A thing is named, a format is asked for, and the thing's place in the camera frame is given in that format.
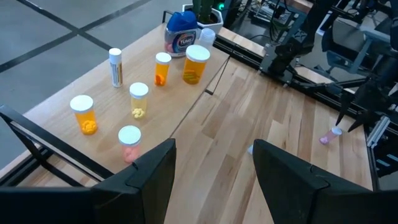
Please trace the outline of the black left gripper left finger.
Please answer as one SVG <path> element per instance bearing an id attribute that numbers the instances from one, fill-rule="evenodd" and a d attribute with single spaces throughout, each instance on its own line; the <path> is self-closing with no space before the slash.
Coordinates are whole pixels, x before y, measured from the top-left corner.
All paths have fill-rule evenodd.
<path id="1" fill-rule="evenodd" d="M 0 224 L 163 224 L 176 155 L 168 138 L 92 187 L 0 187 Z"/>

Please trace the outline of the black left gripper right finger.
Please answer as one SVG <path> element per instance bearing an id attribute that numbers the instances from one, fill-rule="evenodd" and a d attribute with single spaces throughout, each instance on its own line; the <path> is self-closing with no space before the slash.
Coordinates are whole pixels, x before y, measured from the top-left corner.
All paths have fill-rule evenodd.
<path id="1" fill-rule="evenodd" d="M 371 191 L 262 139 L 252 156 L 275 224 L 398 224 L 398 190 Z"/>

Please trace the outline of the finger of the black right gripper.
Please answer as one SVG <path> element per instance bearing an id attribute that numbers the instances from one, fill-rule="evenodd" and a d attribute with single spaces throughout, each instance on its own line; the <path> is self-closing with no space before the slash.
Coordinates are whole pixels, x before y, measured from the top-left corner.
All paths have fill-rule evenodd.
<path id="1" fill-rule="evenodd" d="M 373 121 L 373 112 L 372 111 L 363 111 L 358 117 L 355 119 L 355 122 L 349 127 L 348 132 L 353 131 L 361 125 L 368 124 Z"/>
<path id="2" fill-rule="evenodd" d="M 339 125 L 339 123 L 343 119 L 344 115 L 348 111 L 353 100 L 354 100 L 354 95 L 352 93 L 343 92 L 341 94 L 341 97 L 340 97 L 341 107 L 340 107 L 339 115 L 337 117 L 335 126 Z"/>

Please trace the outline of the tiny pink vial white cap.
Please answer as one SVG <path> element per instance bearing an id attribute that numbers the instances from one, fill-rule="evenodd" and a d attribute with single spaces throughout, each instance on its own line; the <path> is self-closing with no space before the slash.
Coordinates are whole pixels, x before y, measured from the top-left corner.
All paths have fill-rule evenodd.
<path id="1" fill-rule="evenodd" d="M 323 135 L 319 139 L 319 142 L 321 144 L 328 144 L 331 140 L 341 135 L 342 135 L 342 130 L 339 127 L 335 126 L 331 128 L 325 135 Z"/>

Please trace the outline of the pink tablet bottle white cap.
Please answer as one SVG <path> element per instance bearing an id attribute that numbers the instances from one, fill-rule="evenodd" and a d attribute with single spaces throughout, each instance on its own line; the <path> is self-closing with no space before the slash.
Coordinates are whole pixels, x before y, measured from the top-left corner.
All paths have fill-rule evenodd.
<path id="1" fill-rule="evenodd" d="M 134 162 L 141 155 L 141 130 L 136 126 L 125 126 L 119 130 L 118 139 L 126 163 Z"/>

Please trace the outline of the orange bottle orange tablets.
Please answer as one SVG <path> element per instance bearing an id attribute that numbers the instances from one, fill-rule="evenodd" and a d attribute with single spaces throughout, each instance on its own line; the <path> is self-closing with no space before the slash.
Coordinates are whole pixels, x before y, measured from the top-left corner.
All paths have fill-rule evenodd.
<path id="1" fill-rule="evenodd" d="M 78 95 L 71 99 L 70 108 L 76 116 L 80 131 L 85 135 L 94 134 L 98 125 L 95 118 L 94 101 L 88 95 Z"/>

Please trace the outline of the small white bottle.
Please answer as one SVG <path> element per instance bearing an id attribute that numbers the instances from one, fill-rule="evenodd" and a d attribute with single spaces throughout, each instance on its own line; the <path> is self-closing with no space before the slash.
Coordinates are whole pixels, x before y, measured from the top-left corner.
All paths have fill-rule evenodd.
<path id="1" fill-rule="evenodd" d="M 131 114 L 135 119 L 141 119 L 146 115 L 147 95 L 149 87 L 142 82 L 133 83 L 129 87 L 131 96 Z"/>

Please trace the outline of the white yellow Dramamine tube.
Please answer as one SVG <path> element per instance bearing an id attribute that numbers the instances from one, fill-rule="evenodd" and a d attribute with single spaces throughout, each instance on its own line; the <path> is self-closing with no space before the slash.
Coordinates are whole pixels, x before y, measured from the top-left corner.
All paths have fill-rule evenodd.
<path id="1" fill-rule="evenodd" d="M 112 84 L 113 87 L 119 88 L 123 85 L 122 51 L 118 48 L 111 48 L 108 52 Z"/>

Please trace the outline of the slim orange pill bottle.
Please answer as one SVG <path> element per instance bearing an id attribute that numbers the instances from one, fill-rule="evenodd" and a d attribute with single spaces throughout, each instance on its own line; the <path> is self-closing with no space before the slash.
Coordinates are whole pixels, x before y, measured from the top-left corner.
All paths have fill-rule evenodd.
<path id="1" fill-rule="evenodd" d="M 155 56 L 155 78 L 157 86 L 165 86 L 172 58 L 168 53 L 159 52 Z"/>

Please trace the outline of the clear pill bottle white cap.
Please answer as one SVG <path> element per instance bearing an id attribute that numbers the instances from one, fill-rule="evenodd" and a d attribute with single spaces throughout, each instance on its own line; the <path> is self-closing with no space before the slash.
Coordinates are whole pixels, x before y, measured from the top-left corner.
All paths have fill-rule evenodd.
<path id="1" fill-rule="evenodd" d="M 216 33 L 212 29 L 204 28 L 200 32 L 198 44 L 211 51 L 215 38 Z"/>

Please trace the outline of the large amber capsule bottle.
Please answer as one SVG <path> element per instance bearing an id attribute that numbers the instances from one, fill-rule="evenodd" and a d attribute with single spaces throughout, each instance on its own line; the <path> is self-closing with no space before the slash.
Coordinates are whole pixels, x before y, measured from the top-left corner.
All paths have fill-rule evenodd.
<path id="1" fill-rule="evenodd" d="M 183 81 L 190 85 L 199 83 L 210 55 L 210 51 L 201 45 L 189 46 L 182 73 Z"/>

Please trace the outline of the Tums bottle blue cap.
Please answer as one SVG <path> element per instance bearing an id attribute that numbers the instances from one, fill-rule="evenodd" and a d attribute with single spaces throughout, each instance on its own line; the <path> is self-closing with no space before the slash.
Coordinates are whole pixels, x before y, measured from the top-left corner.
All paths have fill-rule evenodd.
<path id="1" fill-rule="evenodd" d="M 175 12 L 165 28 L 165 51 L 171 57 L 183 57 L 197 38 L 198 24 L 192 11 Z"/>

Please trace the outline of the wooden shelf with black legs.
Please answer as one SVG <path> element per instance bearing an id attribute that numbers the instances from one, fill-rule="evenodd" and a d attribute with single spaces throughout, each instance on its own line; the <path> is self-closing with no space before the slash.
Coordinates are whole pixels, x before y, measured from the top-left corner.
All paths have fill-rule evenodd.
<path id="1" fill-rule="evenodd" d="M 155 56 L 164 49 L 165 24 L 143 35 L 122 51 L 123 85 L 111 84 L 110 64 L 100 63 L 37 106 L 20 114 L 7 105 L 0 116 L 25 146 L 21 157 L 0 170 L 0 186 L 89 186 L 126 168 L 119 130 L 141 130 L 141 155 L 171 138 L 207 86 L 218 73 L 226 54 L 211 53 L 202 79 L 189 85 L 182 79 L 185 59 L 171 61 L 165 86 L 154 85 Z M 129 87 L 136 82 L 149 87 L 146 115 L 131 114 Z M 94 101 L 98 129 L 80 131 L 70 101 L 88 95 Z"/>

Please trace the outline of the green cactus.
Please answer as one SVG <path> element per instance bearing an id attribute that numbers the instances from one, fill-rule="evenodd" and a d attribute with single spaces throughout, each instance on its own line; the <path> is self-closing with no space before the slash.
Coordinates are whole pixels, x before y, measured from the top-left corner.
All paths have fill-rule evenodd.
<path id="1" fill-rule="evenodd" d="M 192 0 L 192 11 L 196 15 L 197 21 L 202 24 L 211 24 L 212 8 L 215 0 Z"/>

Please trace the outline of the silver metal bracket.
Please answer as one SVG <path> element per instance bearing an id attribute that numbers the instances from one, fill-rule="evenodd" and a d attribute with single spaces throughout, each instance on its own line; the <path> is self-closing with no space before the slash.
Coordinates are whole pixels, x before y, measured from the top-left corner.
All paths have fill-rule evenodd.
<path id="1" fill-rule="evenodd" d="M 367 147 L 373 149 L 377 146 L 378 141 L 382 137 L 390 122 L 390 118 L 387 116 L 381 116 L 380 120 L 376 123 L 375 127 L 367 138 Z"/>

